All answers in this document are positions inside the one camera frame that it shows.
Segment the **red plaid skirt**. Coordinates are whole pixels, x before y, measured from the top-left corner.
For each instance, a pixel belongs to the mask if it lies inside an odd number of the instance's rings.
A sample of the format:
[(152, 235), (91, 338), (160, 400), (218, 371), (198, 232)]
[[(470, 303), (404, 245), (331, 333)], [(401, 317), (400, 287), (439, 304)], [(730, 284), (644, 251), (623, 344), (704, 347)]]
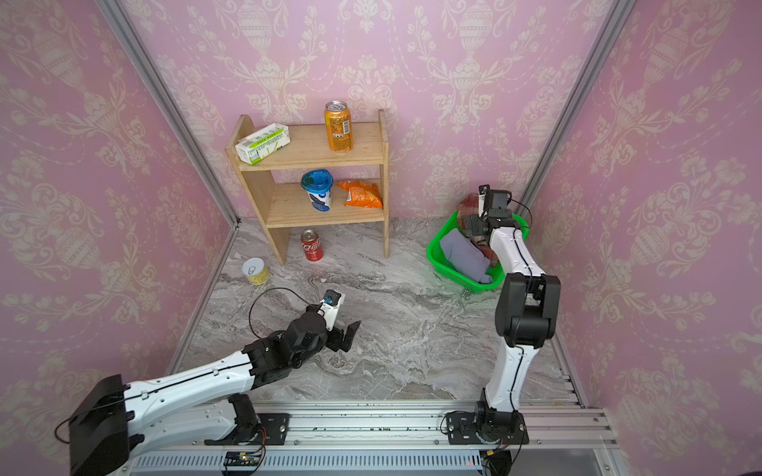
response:
[(479, 214), (479, 201), (478, 194), (473, 192), (464, 198), (456, 207), (456, 223), (462, 234), (464, 234), (464, 236), (466, 236), (466, 238), (468, 238), (468, 240), (470, 240), (470, 242), (490, 260), (490, 266), (494, 267), (498, 264), (498, 258), (488, 246), (486, 238), (482, 235), (471, 236), (466, 233), (466, 218), (476, 214)]

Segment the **lavender skirt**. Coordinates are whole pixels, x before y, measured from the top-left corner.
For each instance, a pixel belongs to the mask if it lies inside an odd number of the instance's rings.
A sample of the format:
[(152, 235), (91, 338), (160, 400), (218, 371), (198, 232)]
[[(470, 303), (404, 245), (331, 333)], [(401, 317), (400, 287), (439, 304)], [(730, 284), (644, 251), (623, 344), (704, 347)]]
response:
[(456, 228), (450, 230), (441, 239), (440, 246), (444, 257), (458, 273), (482, 285), (493, 282), (492, 277), (487, 273), (491, 261)]

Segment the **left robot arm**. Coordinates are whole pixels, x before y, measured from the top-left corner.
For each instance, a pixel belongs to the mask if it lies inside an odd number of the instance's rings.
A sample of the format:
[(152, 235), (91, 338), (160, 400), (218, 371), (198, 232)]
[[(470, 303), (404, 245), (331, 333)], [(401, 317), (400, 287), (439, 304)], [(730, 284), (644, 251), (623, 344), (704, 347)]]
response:
[(285, 330), (255, 339), (218, 361), (153, 380), (99, 381), (64, 425), (69, 472), (108, 475), (131, 458), (185, 441), (266, 443), (251, 391), (285, 379), (323, 349), (347, 352), (361, 326), (335, 325), (335, 305), (309, 305)]

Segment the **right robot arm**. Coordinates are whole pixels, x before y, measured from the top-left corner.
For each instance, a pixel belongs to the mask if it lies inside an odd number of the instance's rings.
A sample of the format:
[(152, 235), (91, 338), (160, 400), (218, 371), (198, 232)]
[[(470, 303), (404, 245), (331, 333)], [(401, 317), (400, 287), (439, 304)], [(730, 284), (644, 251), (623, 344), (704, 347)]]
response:
[(485, 184), (478, 199), (478, 214), (466, 218), (466, 234), (488, 239), (504, 280), (494, 315), (498, 356), (473, 424), (485, 442), (524, 443), (520, 396), (533, 359), (555, 335), (562, 286), (529, 251), (523, 228), (509, 209), (512, 193)]

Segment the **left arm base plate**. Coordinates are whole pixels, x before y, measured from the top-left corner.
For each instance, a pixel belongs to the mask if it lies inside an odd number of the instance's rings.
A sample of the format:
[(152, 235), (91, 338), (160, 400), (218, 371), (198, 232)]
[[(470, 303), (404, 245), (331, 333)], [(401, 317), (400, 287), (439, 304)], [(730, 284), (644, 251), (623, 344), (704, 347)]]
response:
[(255, 424), (238, 424), (227, 436), (204, 441), (207, 446), (254, 445), (283, 446), (289, 432), (291, 415), (286, 413), (259, 414)]

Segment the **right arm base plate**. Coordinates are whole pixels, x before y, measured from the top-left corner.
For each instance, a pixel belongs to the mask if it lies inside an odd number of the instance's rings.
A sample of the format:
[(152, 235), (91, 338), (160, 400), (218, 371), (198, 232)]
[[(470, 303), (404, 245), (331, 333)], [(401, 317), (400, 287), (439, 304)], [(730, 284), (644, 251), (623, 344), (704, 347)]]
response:
[(520, 412), (449, 412), (440, 423), (440, 432), (450, 445), (523, 445), (530, 441)]

